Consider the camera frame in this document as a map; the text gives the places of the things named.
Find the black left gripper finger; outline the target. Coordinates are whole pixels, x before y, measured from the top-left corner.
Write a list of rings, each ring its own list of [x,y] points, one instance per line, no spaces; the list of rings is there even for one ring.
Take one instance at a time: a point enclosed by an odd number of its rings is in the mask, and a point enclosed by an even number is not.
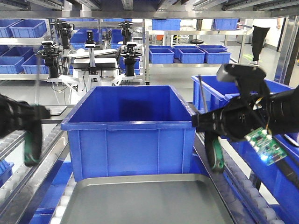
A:
[[[14,108],[14,125],[17,130],[32,131],[41,125],[43,119],[51,117],[50,111],[43,105],[30,105],[25,101],[17,101]]]

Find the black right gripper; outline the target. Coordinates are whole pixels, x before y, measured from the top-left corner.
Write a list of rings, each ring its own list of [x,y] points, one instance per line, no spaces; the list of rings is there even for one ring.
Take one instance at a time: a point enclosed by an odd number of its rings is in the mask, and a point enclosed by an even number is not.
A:
[[[244,141],[245,135],[270,124],[269,98],[231,98],[224,109],[191,116],[196,132],[221,133],[231,141]]]

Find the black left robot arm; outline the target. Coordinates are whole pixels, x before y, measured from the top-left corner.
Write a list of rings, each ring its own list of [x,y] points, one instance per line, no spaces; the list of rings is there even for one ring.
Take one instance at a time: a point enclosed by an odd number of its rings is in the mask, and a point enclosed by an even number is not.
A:
[[[30,105],[5,95],[0,96],[0,137],[4,138],[16,130],[31,132],[49,119],[50,111],[43,105]]]

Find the white dual arm robot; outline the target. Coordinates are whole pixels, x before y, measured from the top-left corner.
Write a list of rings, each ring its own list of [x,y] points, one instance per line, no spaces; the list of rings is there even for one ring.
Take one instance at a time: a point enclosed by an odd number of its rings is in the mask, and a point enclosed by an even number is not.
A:
[[[133,42],[130,21],[119,23],[122,27],[122,44],[117,49],[96,50],[92,31],[87,31],[85,47],[87,51],[68,54],[67,58],[73,58],[68,66],[73,67],[72,76],[58,75],[58,67],[55,65],[58,53],[53,51],[50,42],[44,42],[43,49],[37,52],[38,58],[43,58],[49,68],[49,78],[57,79],[70,89],[70,103],[76,104],[91,88],[95,82],[98,86],[119,86],[122,81],[133,80],[140,74],[135,67],[142,56]]]

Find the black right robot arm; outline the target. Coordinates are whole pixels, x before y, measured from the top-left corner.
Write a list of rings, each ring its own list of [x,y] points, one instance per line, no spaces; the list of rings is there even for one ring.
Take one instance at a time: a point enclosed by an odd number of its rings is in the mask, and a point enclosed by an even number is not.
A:
[[[299,91],[293,89],[266,97],[254,94],[233,97],[224,107],[192,115],[192,126],[199,132],[243,141],[262,127],[273,135],[299,131]]]

